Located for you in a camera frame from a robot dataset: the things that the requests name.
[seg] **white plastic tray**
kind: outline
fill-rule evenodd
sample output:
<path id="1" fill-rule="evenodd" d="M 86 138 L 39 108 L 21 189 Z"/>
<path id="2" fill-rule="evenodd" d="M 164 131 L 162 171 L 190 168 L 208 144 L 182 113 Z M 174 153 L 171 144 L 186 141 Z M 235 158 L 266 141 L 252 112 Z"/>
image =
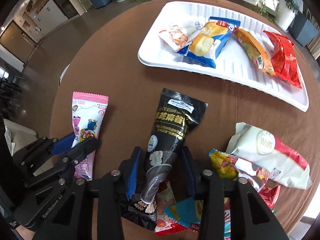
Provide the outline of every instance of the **white plastic tray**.
<path id="1" fill-rule="evenodd" d="M 273 45 L 263 31 L 279 32 L 269 25 L 229 9 L 201 3 L 174 1 L 167 3 L 162 8 L 140 46 L 138 59 L 147 66 L 186 70 L 237 82 L 277 97 L 304 112 L 307 111 L 309 98 L 300 69 L 302 89 L 258 70 L 234 35 L 230 37 L 217 57 L 217 66 L 214 69 L 200 66 L 196 62 L 174 53 L 157 34 L 162 26 L 175 22 L 175 19 L 179 22 L 184 18 L 192 19 L 204 25 L 210 16 L 241 21 L 240 27 L 250 31 L 271 56 Z"/>

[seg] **blue and yellow snack package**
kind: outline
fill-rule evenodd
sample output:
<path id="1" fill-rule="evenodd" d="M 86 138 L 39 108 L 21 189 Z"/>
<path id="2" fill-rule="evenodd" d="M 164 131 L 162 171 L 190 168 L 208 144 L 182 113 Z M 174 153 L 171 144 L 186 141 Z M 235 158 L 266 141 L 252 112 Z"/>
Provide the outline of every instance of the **blue and yellow snack package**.
<path id="1" fill-rule="evenodd" d="M 215 59 L 222 48 L 240 26 L 240 21 L 210 17 L 201 32 L 193 39 L 192 43 L 177 53 L 198 61 L 208 67 L 215 68 Z"/>

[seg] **floor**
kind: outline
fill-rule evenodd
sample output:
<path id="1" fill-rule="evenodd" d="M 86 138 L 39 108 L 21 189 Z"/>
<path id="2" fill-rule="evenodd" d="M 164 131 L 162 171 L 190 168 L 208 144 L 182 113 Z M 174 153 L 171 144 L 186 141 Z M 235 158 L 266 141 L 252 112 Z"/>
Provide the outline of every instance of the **floor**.
<path id="1" fill-rule="evenodd" d="M 251 8 L 241 0 L 231 0 Z M 138 5 L 133 0 L 112 2 L 100 9 L 90 9 L 82 16 L 73 18 L 43 39 L 29 57 L 19 83 L 23 87 L 20 111 L 16 122 L 35 130 L 40 137 L 49 136 L 53 103 L 58 90 L 59 78 L 65 67 L 83 44 L 105 23 Z M 320 68 L 307 48 L 301 50 L 320 83 Z"/>

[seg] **black snack package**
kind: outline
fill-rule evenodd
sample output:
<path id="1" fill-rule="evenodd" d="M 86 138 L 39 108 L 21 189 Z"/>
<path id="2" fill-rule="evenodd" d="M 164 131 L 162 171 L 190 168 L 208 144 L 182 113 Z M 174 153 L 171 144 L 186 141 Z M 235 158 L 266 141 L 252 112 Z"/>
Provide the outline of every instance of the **black snack package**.
<path id="1" fill-rule="evenodd" d="M 166 180 L 185 135 L 200 124 L 207 107 L 207 103 L 163 89 L 146 154 L 146 183 L 140 196 L 145 204 L 154 202 L 159 184 Z"/>

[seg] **qr code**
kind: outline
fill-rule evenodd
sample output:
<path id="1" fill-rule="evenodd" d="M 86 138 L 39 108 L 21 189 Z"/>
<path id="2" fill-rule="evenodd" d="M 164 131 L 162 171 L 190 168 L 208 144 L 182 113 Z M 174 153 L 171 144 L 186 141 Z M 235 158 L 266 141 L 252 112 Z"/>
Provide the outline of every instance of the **qr code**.
<path id="1" fill-rule="evenodd" d="M 280 173 L 280 170 L 278 170 L 277 168 L 273 168 L 273 170 L 270 172 L 269 179 L 275 180 L 280 175 Z"/>

